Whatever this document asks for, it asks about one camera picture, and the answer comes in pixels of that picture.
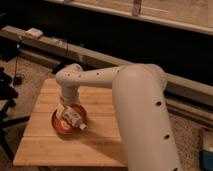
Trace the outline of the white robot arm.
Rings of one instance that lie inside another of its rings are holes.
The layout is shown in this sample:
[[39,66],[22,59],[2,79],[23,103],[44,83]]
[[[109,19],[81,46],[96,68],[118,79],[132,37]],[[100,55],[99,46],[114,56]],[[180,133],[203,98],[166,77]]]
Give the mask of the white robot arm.
[[112,90],[128,171],[183,171],[164,98],[167,77],[154,64],[85,71],[78,64],[56,74],[64,105],[78,101],[80,86]]

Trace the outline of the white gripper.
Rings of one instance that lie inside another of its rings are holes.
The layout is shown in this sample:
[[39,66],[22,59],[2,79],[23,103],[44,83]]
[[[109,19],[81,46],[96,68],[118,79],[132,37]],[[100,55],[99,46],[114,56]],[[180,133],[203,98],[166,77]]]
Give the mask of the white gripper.
[[79,104],[79,95],[78,94],[71,96],[71,97],[65,97],[62,94],[60,94],[59,97],[60,97],[61,103],[59,103],[57,105],[57,108],[56,108],[56,110],[57,110],[56,117],[57,118],[60,118],[62,116],[62,114],[65,110],[64,106],[71,106],[72,105],[73,110],[75,112],[77,112],[78,114],[81,114],[79,106],[73,105],[73,104]]

